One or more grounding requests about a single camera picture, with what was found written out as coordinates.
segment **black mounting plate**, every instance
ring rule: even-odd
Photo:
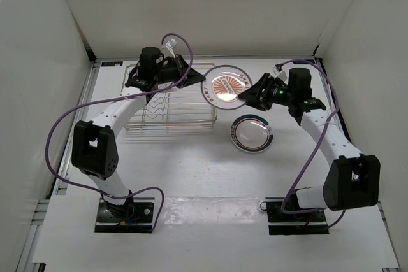
[[[137,223],[119,224],[121,220],[114,217],[105,202],[99,201],[96,214],[95,232],[97,233],[151,233],[153,226],[154,198],[135,198],[134,214],[138,216]]]
[[[281,211],[283,199],[267,198],[265,202],[269,235],[322,235],[329,233],[324,211],[305,215],[286,215]]]

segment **robotic arm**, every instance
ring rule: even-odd
[[[130,72],[120,96],[150,92],[157,90],[159,84],[179,81],[187,68],[188,64],[181,55],[164,58],[160,49],[146,47],[142,49],[139,63]],[[190,69],[187,77],[177,87],[186,87],[203,80],[203,75]],[[119,155],[115,139],[126,122],[149,103],[152,96],[114,102],[94,119],[79,121],[74,128],[72,164],[94,181],[98,189],[109,195],[103,196],[103,200],[110,213],[119,220],[126,220],[131,215],[133,198],[111,198],[131,193],[116,172]]]
[[[329,113],[312,97],[308,69],[293,68],[288,84],[265,73],[238,98],[257,110],[270,110],[274,103],[288,107],[289,114],[317,143]],[[333,123],[320,144],[330,170],[323,186],[298,189],[288,206],[295,210],[329,208],[332,211],[373,206],[378,202],[380,163],[374,155],[364,155]]]

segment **plate with orange design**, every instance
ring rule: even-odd
[[[221,66],[207,71],[201,92],[204,99],[216,108],[235,110],[246,104],[246,101],[238,99],[238,95],[251,86],[251,78],[245,71]]]

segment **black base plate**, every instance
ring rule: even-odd
[[[116,219],[107,209],[101,199],[95,221],[95,232],[98,233],[151,233],[153,222],[154,202],[152,198],[133,199],[135,204],[134,214],[138,216],[137,223],[119,224],[121,220]]]
[[[269,235],[322,235],[328,234],[323,211],[304,215],[286,215],[281,211],[283,199],[266,199]]]

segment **orange sunburst pattern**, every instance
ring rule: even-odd
[[[212,91],[218,99],[225,102],[237,100],[237,96],[243,92],[245,87],[242,82],[233,76],[222,76],[216,79],[212,84]]]

